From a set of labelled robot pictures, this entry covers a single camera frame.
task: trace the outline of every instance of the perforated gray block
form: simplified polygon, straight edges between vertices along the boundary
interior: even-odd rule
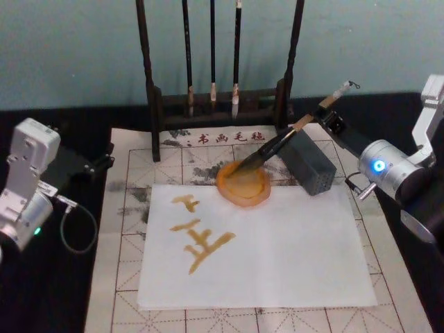
[[[303,130],[292,137],[278,155],[310,196],[332,187],[336,167]]]

